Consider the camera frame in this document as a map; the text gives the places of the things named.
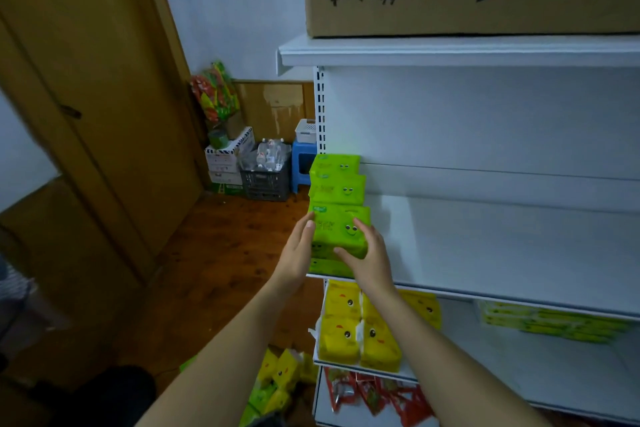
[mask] shelf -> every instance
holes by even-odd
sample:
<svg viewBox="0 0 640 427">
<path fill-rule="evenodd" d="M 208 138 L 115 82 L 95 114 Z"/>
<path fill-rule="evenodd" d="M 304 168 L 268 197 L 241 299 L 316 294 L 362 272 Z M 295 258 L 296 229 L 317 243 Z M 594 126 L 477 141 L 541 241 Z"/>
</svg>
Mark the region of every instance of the shelf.
<svg viewBox="0 0 640 427">
<path fill-rule="evenodd" d="M 303 34 L 277 50 L 278 75 L 292 66 L 640 66 L 640 36 L 311 39 Z"/>
<path fill-rule="evenodd" d="M 338 413 L 331 410 L 329 388 L 326 385 L 324 373 L 320 371 L 316 386 L 316 402 L 314 404 L 314 417 L 318 425 L 326 427 L 354 427 L 366 425 L 368 427 L 401 427 L 400 417 L 393 406 L 387 405 L 378 415 L 373 417 L 360 400 L 356 405 L 343 405 Z M 431 417 L 417 427 L 438 427 L 440 423 Z"/>
<path fill-rule="evenodd" d="M 638 214 L 372 194 L 365 205 L 397 286 L 640 320 Z"/>
<path fill-rule="evenodd" d="M 640 424 L 640 369 L 636 359 L 640 328 L 611 345 L 569 341 L 483 325 L 471 302 L 439 300 L 442 332 L 528 402 L 552 410 Z M 317 351 L 314 361 L 326 365 L 317 360 Z M 337 367 L 397 380 L 410 375 L 415 381 L 406 364 L 398 375 Z M 328 414 L 333 415 L 330 407 Z"/>
</svg>

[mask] green package stack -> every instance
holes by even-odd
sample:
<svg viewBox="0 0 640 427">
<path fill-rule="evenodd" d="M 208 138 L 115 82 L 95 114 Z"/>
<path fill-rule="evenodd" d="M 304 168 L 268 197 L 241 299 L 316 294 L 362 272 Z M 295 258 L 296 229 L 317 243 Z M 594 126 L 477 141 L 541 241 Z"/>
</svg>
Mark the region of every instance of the green package stack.
<svg viewBox="0 0 640 427">
<path fill-rule="evenodd" d="M 341 247 L 355 257 L 367 254 L 367 241 L 353 223 L 358 218 L 371 224 L 371 211 L 364 203 L 366 176 L 358 174 L 360 156 L 319 154 L 309 171 L 309 211 L 315 212 L 316 231 L 311 247 L 310 272 L 353 278 L 351 269 L 336 257 Z"/>
<path fill-rule="evenodd" d="M 476 301 L 480 319 L 494 326 L 596 343 L 609 343 L 632 327 L 631 321 L 540 309 L 504 302 Z"/>
</svg>

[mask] wooden door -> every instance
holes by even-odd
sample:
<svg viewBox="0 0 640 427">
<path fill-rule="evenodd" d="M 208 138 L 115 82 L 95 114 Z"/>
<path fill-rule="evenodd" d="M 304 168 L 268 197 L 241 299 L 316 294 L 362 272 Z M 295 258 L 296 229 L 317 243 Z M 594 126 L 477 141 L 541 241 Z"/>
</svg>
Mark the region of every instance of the wooden door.
<svg viewBox="0 0 640 427">
<path fill-rule="evenodd" d="M 0 0 L 0 15 L 155 255 L 202 184 L 184 95 L 139 0 Z"/>
</svg>

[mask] white wall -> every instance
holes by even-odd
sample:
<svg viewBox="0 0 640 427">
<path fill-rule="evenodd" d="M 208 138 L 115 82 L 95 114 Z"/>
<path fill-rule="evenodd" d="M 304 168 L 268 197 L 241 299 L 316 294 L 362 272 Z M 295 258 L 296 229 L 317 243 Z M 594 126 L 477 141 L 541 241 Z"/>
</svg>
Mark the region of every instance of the white wall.
<svg viewBox="0 0 640 427">
<path fill-rule="evenodd" d="M 58 176 L 0 89 L 0 212 Z"/>
<path fill-rule="evenodd" d="M 312 80 L 309 67 L 275 74 L 279 45 L 306 31 L 305 0 L 168 0 L 189 69 L 221 59 L 234 78 Z"/>
</svg>

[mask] finger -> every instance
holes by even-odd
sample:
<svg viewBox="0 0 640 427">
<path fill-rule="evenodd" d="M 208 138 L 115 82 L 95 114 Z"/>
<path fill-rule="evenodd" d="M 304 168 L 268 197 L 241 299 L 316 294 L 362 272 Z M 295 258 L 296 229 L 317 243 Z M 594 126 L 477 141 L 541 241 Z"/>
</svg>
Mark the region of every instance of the finger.
<svg viewBox="0 0 640 427">
<path fill-rule="evenodd" d="M 369 225 L 365 225 L 358 218 L 353 218 L 353 222 L 359 229 L 362 230 L 362 233 L 364 233 L 364 237 L 367 239 L 367 243 L 369 244 L 369 246 L 372 246 L 376 241 L 378 241 L 378 239 L 376 238 L 375 229 L 373 229 Z"/>
<path fill-rule="evenodd" d="M 316 231 L 316 223 L 313 220 L 308 220 L 305 224 L 305 228 L 302 230 L 302 236 L 300 242 L 296 248 L 308 250 L 311 253 L 311 242 L 314 240 L 314 232 Z"/>
<path fill-rule="evenodd" d="M 349 266 L 349 268 L 355 272 L 355 269 L 360 265 L 361 260 L 354 257 L 351 253 L 347 252 L 344 248 L 336 247 L 333 249 L 338 258 Z"/>
<path fill-rule="evenodd" d="M 296 226 L 293 227 L 293 231 L 287 240 L 287 245 L 295 248 L 300 243 L 300 238 L 302 237 L 302 231 L 305 229 L 305 225 L 309 220 L 312 220 L 314 217 L 314 212 L 310 211 L 305 214 L 297 223 Z"/>
</svg>

